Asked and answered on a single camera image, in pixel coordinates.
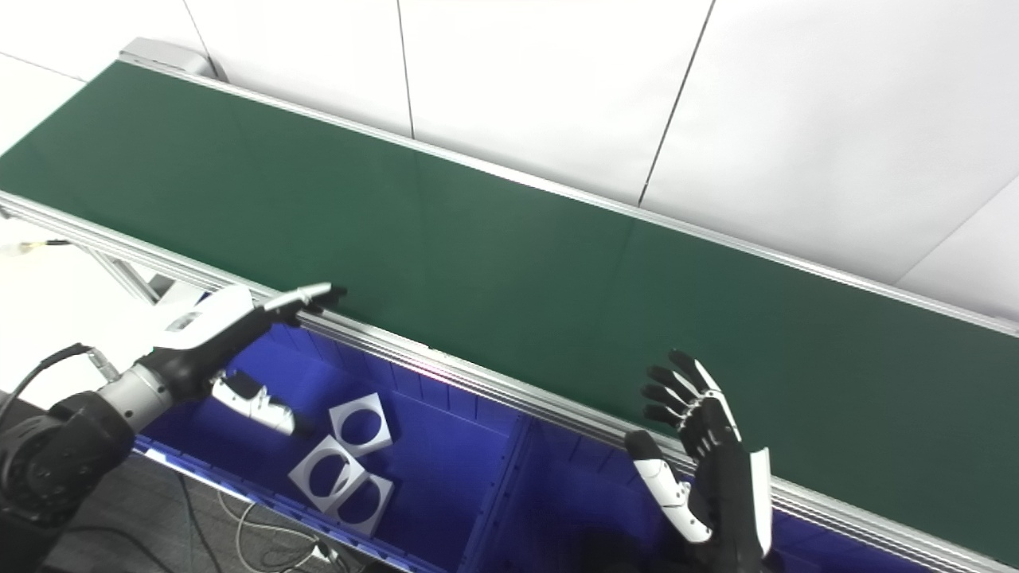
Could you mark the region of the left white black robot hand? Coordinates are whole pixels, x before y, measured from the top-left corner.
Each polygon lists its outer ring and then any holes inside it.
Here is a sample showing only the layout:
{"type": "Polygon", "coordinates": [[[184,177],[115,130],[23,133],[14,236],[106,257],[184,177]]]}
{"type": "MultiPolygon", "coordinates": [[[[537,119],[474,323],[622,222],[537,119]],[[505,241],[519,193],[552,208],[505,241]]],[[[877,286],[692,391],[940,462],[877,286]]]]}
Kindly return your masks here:
{"type": "Polygon", "coordinates": [[[223,287],[168,324],[132,368],[148,374],[171,405],[212,398],[271,431],[305,435],[313,422],[229,364],[274,325],[298,326],[302,312],[320,315],[346,294],[345,287],[314,283],[258,303],[247,287],[223,287]]]}

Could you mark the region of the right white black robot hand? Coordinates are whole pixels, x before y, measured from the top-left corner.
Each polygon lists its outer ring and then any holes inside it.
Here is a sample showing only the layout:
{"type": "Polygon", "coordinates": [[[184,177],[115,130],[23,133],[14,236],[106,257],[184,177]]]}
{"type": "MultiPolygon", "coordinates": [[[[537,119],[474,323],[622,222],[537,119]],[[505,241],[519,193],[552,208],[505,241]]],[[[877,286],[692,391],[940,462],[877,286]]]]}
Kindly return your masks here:
{"type": "Polygon", "coordinates": [[[769,449],[747,449],[723,388],[695,357],[672,349],[669,367],[648,368],[648,420],[676,431],[695,463],[684,480],[648,431],[623,445],[649,493],[677,530],[696,572],[767,572],[774,508],[769,449]]]}

